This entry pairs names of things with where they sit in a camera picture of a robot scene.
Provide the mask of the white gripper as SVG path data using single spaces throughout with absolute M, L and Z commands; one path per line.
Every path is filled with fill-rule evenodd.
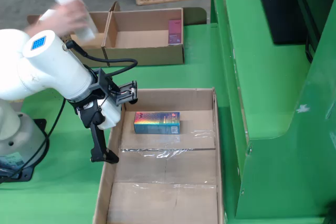
M 118 156 L 106 146 L 103 130 L 115 127 L 120 121 L 121 106 L 116 105 L 112 99 L 100 99 L 94 100 L 90 108 L 77 111 L 84 127 L 91 131 L 93 139 L 91 162 L 118 163 Z

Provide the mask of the person's hand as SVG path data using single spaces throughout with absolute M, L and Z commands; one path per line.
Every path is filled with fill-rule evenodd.
M 88 26 L 87 9 L 83 2 L 74 0 L 54 7 L 55 12 L 42 21 L 29 25 L 24 32 L 30 37 L 43 30 L 52 30 L 57 36 Z

